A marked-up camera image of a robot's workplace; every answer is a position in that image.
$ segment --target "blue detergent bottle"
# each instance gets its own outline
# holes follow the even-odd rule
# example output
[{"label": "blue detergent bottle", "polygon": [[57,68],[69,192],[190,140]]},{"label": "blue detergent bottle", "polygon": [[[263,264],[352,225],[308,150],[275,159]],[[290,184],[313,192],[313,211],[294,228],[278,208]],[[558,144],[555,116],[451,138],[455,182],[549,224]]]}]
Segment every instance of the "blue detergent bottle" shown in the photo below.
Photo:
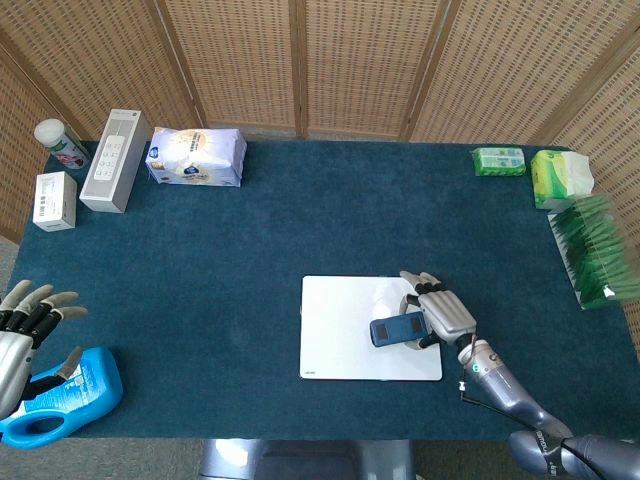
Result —
[{"label": "blue detergent bottle", "polygon": [[[59,368],[34,375],[33,380],[54,375]],[[121,398],[122,382],[113,355],[105,347],[90,348],[83,352],[69,380],[22,402],[15,413],[0,421],[2,442],[25,449],[48,445],[106,415]],[[50,431],[35,428],[50,421],[62,423]]]}]

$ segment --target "dark blue carpet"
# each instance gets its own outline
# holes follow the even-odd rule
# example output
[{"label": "dark blue carpet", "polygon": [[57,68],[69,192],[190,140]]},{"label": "dark blue carpet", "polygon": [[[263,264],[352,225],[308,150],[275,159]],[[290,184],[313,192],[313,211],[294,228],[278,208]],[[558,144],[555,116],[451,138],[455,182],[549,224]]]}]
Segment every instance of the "dark blue carpet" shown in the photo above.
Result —
[{"label": "dark blue carpet", "polygon": [[123,401],[81,436],[503,439],[518,426],[458,399],[452,348],[441,382],[298,377],[304,275],[426,270],[574,432],[637,437],[621,309],[580,311],[529,173],[477,178],[472,148],[250,142],[240,189],[158,185],[141,163],[124,215],[78,202],[75,230],[27,227],[12,285],[77,289],[90,310],[35,370],[112,349]]}]

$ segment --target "green packaged product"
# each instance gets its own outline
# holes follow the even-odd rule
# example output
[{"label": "green packaged product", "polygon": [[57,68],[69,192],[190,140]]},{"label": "green packaged product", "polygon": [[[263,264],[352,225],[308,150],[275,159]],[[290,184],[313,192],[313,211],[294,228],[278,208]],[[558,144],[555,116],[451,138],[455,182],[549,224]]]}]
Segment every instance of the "green packaged product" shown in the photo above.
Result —
[{"label": "green packaged product", "polygon": [[471,152],[476,176],[524,175],[524,153],[520,148],[484,147]]}]

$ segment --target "woven panel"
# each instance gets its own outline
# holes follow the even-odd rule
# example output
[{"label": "woven panel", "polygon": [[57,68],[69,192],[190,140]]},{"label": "woven panel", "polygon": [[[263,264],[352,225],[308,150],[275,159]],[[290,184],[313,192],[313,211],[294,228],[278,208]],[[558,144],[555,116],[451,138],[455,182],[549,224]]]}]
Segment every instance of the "woven panel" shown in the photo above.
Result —
[{"label": "woven panel", "polygon": [[307,2],[309,129],[398,134],[438,2]]},{"label": "woven panel", "polygon": [[167,0],[207,123],[294,126],[287,0]]},{"label": "woven panel", "polygon": [[33,129],[49,116],[0,64],[0,232],[14,242],[31,216],[35,178],[47,159]]},{"label": "woven panel", "polygon": [[11,2],[0,26],[94,139],[112,108],[152,125],[195,126],[142,0]]},{"label": "woven panel", "polygon": [[[598,190],[609,192],[640,252],[640,49],[555,138],[589,155]],[[626,308],[640,358],[640,303]]]},{"label": "woven panel", "polygon": [[637,0],[466,0],[412,141],[527,143]]}]

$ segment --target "blue phone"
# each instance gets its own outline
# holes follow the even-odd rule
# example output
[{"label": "blue phone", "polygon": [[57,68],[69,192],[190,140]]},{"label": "blue phone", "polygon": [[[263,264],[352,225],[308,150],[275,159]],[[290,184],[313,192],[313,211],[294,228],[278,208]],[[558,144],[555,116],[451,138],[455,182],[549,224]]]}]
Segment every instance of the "blue phone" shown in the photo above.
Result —
[{"label": "blue phone", "polygon": [[429,336],[422,312],[381,318],[369,324],[371,343],[376,347],[419,340]]}]

